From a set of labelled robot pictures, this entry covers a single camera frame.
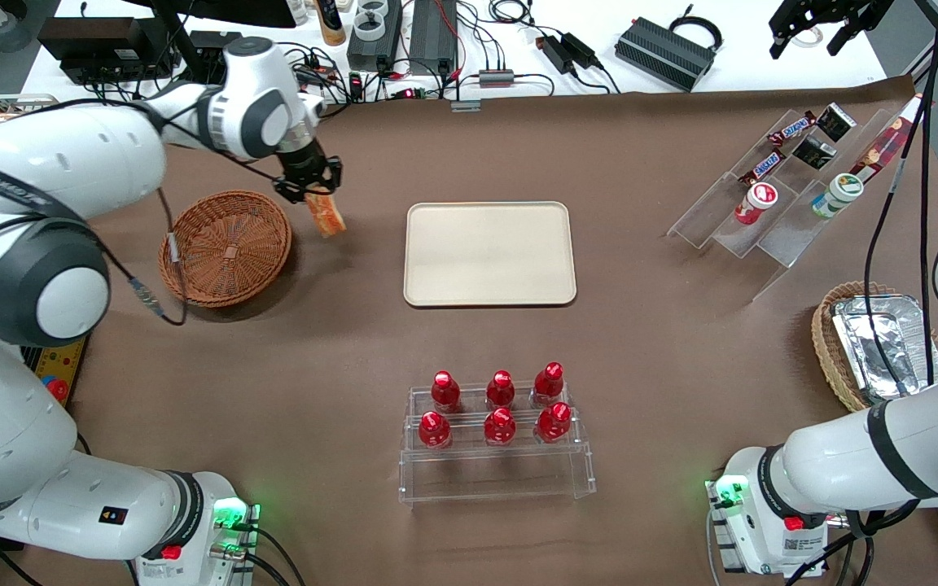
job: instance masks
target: wicker basket with foil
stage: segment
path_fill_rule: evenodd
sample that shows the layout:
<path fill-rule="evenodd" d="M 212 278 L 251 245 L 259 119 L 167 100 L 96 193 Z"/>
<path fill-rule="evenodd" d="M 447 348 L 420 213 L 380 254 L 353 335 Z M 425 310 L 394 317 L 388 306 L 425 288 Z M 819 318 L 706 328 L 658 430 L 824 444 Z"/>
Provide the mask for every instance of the wicker basket with foil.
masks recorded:
<path fill-rule="evenodd" d="M 186 297 L 202 308 L 249 300 L 274 282 L 291 251 L 291 224 L 272 199 L 250 190 L 225 190 L 198 200 L 173 226 Z M 161 242 L 157 268 L 182 298 L 171 247 Z"/>
<path fill-rule="evenodd" d="M 896 290 L 890 286 L 872 282 L 870 293 L 871 295 L 892 294 L 896 293 Z M 834 391 L 835 396 L 838 396 L 838 400 L 842 401 L 842 405 L 853 412 L 867 409 L 870 403 L 857 386 L 852 368 L 849 367 L 848 358 L 845 356 L 845 350 L 839 341 L 834 323 L 831 322 L 831 305 L 858 295 L 863 295 L 863 282 L 845 282 L 831 289 L 813 312 L 812 327 L 813 348 L 816 349 L 816 356 L 824 378 L 831 385 L 831 390 Z M 931 333 L 931 340 L 938 351 L 938 336 L 935 331 Z"/>

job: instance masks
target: beige tray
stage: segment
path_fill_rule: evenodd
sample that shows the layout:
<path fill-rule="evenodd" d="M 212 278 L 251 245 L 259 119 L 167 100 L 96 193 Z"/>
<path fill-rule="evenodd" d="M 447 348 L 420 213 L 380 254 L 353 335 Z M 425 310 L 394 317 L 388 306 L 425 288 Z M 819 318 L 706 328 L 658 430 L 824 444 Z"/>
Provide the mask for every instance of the beige tray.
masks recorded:
<path fill-rule="evenodd" d="M 559 201 L 407 211 L 405 300 L 415 307 L 561 305 L 576 294 L 570 216 Z"/>

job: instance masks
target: red bottle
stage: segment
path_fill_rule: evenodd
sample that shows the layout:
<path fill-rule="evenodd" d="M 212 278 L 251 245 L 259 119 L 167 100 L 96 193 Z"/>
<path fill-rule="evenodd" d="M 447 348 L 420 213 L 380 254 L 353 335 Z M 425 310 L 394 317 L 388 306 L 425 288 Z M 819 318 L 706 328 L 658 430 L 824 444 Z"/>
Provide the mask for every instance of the red bottle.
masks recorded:
<path fill-rule="evenodd" d="M 505 370 L 495 372 L 494 378 L 487 383 L 487 409 L 494 411 L 499 407 L 510 407 L 514 396 L 516 389 L 513 387 L 513 376 Z"/>
<path fill-rule="evenodd" d="M 535 423 L 535 439 L 538 443 L 554 443 L 570 431 L 570 405 L 558 403 L 546 407 Z"/>
<path fill-rule="evenodd" d="M 432 378 L 432 404 L 436 411 L 440 413 L 461 413 L 462 412 L 462 389 L 458 388 L 458 383 L 451 378 L 451 373 L 446 370 L 436 372 Z"/>
<path fill-rule="evenodd" d="M 548 363 L 548 366 L 535 376 L 535 386 L 531 389 L 531 406 L 548 407 L 559 400 L 559 393 L 562 392 L 563 365 L 558 362 Z"/>
<path fill-rule="evenodd" d="M 435 411 L 422 416 L 418 426 L 418 439 L 429 449 L 444 449 L 451 445 L 451 424 Z"/>
<path fill-rule="evenodd" d="M 505 407 L 495 409 L 484 420 L 484 440 L 487 445 L 509 445 L 516 436 L 516 420 Z"/>

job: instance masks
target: foil container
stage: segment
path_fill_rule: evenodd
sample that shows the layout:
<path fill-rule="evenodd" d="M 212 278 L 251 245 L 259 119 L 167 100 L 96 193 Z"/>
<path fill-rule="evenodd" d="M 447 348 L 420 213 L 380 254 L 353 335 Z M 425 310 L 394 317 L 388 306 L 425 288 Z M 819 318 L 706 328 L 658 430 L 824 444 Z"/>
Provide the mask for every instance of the foil container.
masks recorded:
<path fill-rule="evenodd" d="M 871 405 L 919 393 L 927 386 L 922 307 L 911 296 L 893 294 L 872 295 L 870 308 L 874 332 L 882 342 L 888 365 L 875 345 L 864 297 L 850 297 L 831 305 L 831 322 L 857 388 Z M 892 374 L 900 379 L 900 385 L 896 385 Z M 938 352 L 933 352 L 933 374 L 938 382 Z"/>

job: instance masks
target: red button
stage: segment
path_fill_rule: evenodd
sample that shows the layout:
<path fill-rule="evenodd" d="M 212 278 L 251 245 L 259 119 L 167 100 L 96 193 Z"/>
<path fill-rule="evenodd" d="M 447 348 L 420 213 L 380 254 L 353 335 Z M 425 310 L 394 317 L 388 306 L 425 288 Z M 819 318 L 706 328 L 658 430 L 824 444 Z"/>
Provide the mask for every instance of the red button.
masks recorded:
<path fill-rule="evenodd" d="M 66 400 L 68 398 L 68 382 L 59 378 L 53 378 L 46 383 L 46 389 L 56 400 Z"/>

